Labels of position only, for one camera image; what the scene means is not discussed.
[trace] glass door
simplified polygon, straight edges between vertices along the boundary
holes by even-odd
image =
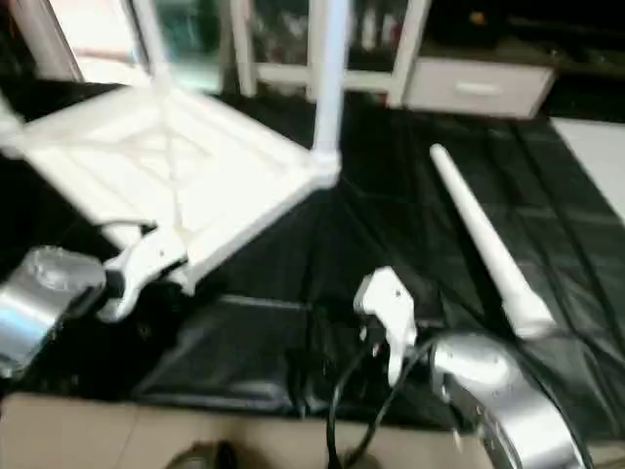
[[[314,100],[323,60],[326,9],[332,0],[232,0],[241,91],[258,83]],[[346,90],[390,107],[403,102],[429,0],[354,0]]]

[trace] white plastic rod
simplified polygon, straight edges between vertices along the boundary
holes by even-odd
[[[339,159],[343,114],[343,74],[348,53],[350,0],[326,0],[326,29],[319,79],[312,155],[320,163]]]
[[[547,335],[558,327],[551,312],[525,280],[449,153],[443,146],[433,145],[430,155],[499,290],[502,308],[514,332],[523,339]]]
[[[156,81],[168,83],[171,81],[171,72],[167,60],[167,49],[153,2],[154,0],[134,0],[134,5],[137,10],[139,30],[146,46],[150,71]]]

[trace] black cable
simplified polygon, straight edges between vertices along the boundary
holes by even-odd
[[[382,423],[382,420],[384,419],[387,412],[389,411],[389,408],[391,407],[393,400],[395,399],[395,397],[397,396],[397,394],[403,387],[405,380],[408,378],[408,374],[410,374],[410,371],[417,364],[417,362],[419,362],[421,359],[425,357],[425,355],[432,348],[432,346],[439,340],[439,338],[440,338],[440,335],[433,337],[423,342],[421,345],[419,345],[413,350],[413,353],[408,359],[408,363],[403,368],[403,371],[401,375],[399,376],[397,383],[395,384],[391,393],[387,396],[386,400],[380,407],[380,410],[378,410],[378,413],[376,414],[375,418],[369,423],[367,427],[367,431],[362,437],[362,440],[360,440],[360,443],[358,444],[356,449],[347,456],[347,459],[344,465],[341,462],[341,459],[339,458],[339,455],[336,451],[336,411],[339,406],[341,397],[343,396],[343,390],[345,388],[345,385],[347,384],[348,380],[350,379],[350,377],[354,373],[354,370],[360,364],[362,359],[371,350],[369,346],[362,348],[360,353],[354,358],[352,363],[350,363],[350,366],[348,366],[345,372],[341,375],[341,378],[339,379],[339,381],[337,382],[334,388],[334,393],[332,396],[330,409],[328,411],[327,425],[326,425],[326,441],[327,441],[327,446],[328,446],[328,456],[330,459],[329,460],[330,469],[350,468],[362,458],[362,456],[367,451],[369,444],[373,440],[373,437],[375,436],[375,433],[377,432],[378,427]]]
[[[354,359],[350,362],[343,374],[339,377],[336,385],[334,386],[334,392],[332,393],[332,401],[330,403],[330,409],[328,411],[328,417],[325,425],[325,439],[328,446],[328,456],[330,458],[330,469],[341,469],[343,465],[339,459],[339,455],[336,452],[336,411],[339,406],[339,402],[343,397],[345,386],[348,381],[360,366],[360,363],[371,352],[369,344],[363,345]]]

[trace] black tablecloth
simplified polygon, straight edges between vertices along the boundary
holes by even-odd
[[[98,88],[35,83],[26,91],[17,84],[5,90],[18,111],[36,117]],[[310,145],[311,105],[276,97],[222,99]],[[102,389],[133,362],[133,348],[147,347],[142,365],[128,371],[123,398],[322,414],[358,345],[355,290],[364,276],[386,265],[415,296],[423,333],[486,328],[512,341],[497,291],[429,160],[429,146],[438,142],[562,325],[558,337],[519,347],[535,358],[582,433],[624,438],[625,232],[549,122],[388,110],[349,97],[343,127],[344,168],[336,188],[316,192],[282,217],[174,312],[167,301],[144,298],[125,342],[115,343],[110,329],[95,328],[103,339],[90,352],[99,364],[91,372]],[[0,160],[0,179],[6,252],[40,242],[101,257],[112,251],[23,162]],[[81,326],[75,327],[79,336]],[[71,362],[66,344],[71,340],[56,366]],[[117,345],[109,362],[101,350],[106,344]],[[364,365],[347,392],[343,415],[368,418],[379,405],[388,392],[382,361]],[[72,372],[88,375],[88,363],[83,359]],[[76,389],[99,396],[98,387]],[[412,376],[390,419],[421,427],[451,422],[428,392],[424,369]]]

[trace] white cone-shaped object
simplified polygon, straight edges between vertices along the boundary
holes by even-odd
[[[557,328],[543,299],[529,286],[519,266],[488,221],[447,150],[433,145],[430,155],[502,298],[502,308],[518,337],[539,338]]]

